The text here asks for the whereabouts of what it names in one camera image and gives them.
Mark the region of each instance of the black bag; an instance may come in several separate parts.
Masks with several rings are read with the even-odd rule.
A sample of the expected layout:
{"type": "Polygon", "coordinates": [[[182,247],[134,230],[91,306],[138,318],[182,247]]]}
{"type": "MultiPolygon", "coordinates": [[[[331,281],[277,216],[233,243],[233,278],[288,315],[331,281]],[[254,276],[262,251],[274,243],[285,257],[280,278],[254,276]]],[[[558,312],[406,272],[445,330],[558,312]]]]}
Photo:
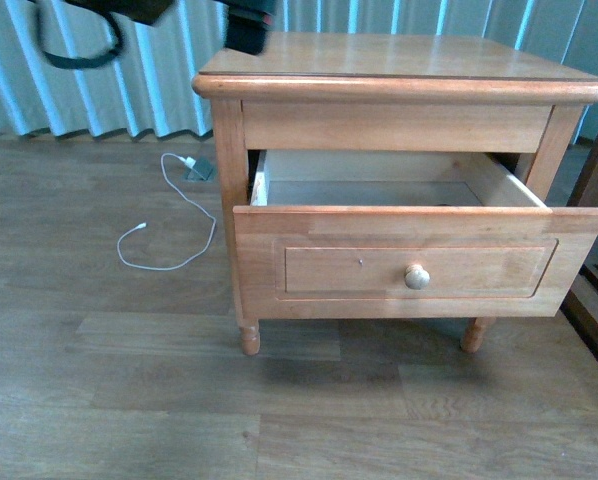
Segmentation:
{"type": "MultiPolygon", "coordinates": [[[[44,46],[44,21],[42,8],[35,4],[35,39],[41,53],[48,62],[68,70],[99,68],[114,60],[123,51],[123,34],[113,13],[124,15],[145,25],[152,25],[174,3],[175,0],[64,0],[66,3],[82,7],[101,15],[107,22],[115,38],[108,50],[92,58],[66,58],[46,51],[44,46]]],[[[262,52],[266,32],[272,24],[277,0],[215,0],[228,5],[228,31],[226,48],[239,50],[251,55],[262,52]]]]}
{"type": "Polygon", "coordinates": [[[65,0],[66,3],[101,15],[112,29],[115,37],[114,45],[92,58],[66,58],[47,52],[44,46],[44,21],[41,6],[37,0],[29,1],[36,5],[35,37],[37,45],[46,60],[57,68],[81,70],[101,67],[121,55],[123,51],[123,34],[112,13],[124,15],[135,22],[152,25],[175,0],[65,0]]]}

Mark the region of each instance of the drawer knob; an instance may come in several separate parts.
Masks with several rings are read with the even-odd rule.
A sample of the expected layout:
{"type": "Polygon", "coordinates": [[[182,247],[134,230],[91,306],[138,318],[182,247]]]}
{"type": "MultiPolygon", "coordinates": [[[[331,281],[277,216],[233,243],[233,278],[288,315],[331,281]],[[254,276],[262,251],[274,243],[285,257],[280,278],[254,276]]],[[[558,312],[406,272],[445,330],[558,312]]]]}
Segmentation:
{"type": "Polygon", "coordinates": [[[404,275],[406,287],[421,290],[430,283],[430,274],[421,265],[410,265],[404,275]]]}

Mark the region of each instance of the white cable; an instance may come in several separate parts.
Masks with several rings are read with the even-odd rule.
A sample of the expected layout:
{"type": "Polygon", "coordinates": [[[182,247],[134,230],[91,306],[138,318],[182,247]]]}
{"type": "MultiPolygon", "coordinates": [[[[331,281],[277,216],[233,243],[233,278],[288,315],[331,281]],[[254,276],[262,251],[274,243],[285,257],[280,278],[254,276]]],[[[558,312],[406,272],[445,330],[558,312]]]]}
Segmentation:
{"type": "Polygon", "coordinates": [[[178,268],[181,268],[181,267],[187,265],[188,263],[192,262],[195,258],[200,257],[201,255],[203,255],[204,253],[206,253],[206,251],[208,250],[208,247],[210,247],[210,243],[212,242],[212,237],[215,234],[215,228],[217,227],[217,219],[215,217],[213,217],[212,215],[210,215],[206,211],[206,209],[203,208],[201,205],[199,205],[197,202],[193,202],[188,197],[186,197],[183,194],[183,192],[181,190],[179,190],[179,188],[177,188],[177,186],[175,184],[173,184],[170,181],[170,179],[168,178],[168,175],[166,174],[166,167],[165,167],[164,161],[163,161],[164,158],[166,158],[168,155],[170,155],[172,157],[178,158],[179,160],[181,160],[186,165],[189,165],[191,162],[192,162],[192,165],[194,165],[194,160],[192,160],[191,158],[184,159],[183,157],[180,157],[179,155],[175,155],[174,153],[164,153],[161,156],[161,173],[163,173],[163,178],[166,181],[166,183],[168,185],[170,185],[175,190],[175,192],[177,192],[179,195],[181,195],[181,198],[183,198],[186,202],[188,202],[188,203],[194,205],[195,207],[197,207],[199,210],[201,210],[206,215],[206,217],[208,217],[210,220],[212,220],[212,227],[210,227],[210,235],[208,235],[208,241],[206,242],[206,246],[203,247],[202,250],[200,250],[199,252],[195,253],[192,257],[184,260],[179,265],[175,265],[173,267],[148,267],[146,265],[138,265],[136,263],[128,262],[125,258],[123,258],[123,255],[121,253],[121,242],[123,241],[124,238],[126,238],[131,233],[136,232],[137,230],[141,230],[143,228],[146,228],[148,226],[148,224],[145,223],[145,222],[144,223],[140,223],[135,228],[132,228],[132,229],[128,230],[121,237],[119,237],[119,240],[117,240],[117,254],[119,255],[119,259],[125,265],[128,265],[129,267],[141,268],[142,270],[152,270],[152,271],[155,271],[155,272],[170,272],[172,270],[176,270],[178,268]]]}

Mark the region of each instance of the wooden nightstand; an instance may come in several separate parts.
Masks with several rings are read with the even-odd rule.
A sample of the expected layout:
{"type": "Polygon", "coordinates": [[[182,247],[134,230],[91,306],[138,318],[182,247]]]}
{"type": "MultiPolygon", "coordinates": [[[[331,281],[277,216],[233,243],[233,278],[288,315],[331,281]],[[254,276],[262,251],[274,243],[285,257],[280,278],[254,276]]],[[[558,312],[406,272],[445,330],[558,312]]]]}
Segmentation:
{"type": "Polygon", "coordinates": [[[246,354],[279,318],[473,317],[476,351],[497,316],[553,316],[598,234],[598,208],[542,203],[592,75],[481,38],[275,33],[194,89],[246,354]]]}

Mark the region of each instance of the black strap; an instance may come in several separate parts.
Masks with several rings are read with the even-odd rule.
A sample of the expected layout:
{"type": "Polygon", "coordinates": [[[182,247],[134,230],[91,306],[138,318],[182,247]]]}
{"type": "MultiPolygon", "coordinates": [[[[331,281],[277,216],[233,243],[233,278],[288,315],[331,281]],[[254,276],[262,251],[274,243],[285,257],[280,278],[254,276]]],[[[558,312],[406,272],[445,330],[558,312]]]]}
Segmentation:
{"type": "Polygon", "coordinates": [[[35,39],[37,41],[37,46],[41,50],[41,53],[43,53],[43,55],[46,57],[46,60],[48,60],[48,62],[53,67],[62,68],[64,70],[82,70],[87,68],[99,68],[103,65],[106,65],[107,63],[110,63],[112,60],[121,55],[121,52],[123,51],[123,34],[121,33],[121,28],[119,28],[119,24],[112,17],[112,14],[110,12],[98,11],[90,8],[88,10],[91,10],[92,12],[101,15],[108,22],[108,25],[110,25],[112,33],[115,37],[115,44],[110,48],[110,50],[104,51],[92,58],[68,58],[61,57],[53,53],[48,53],[44,47],[44,21],[42,8],[37,2],[37,0],[28,1],[34,3],[36,6],[35,39]]]}

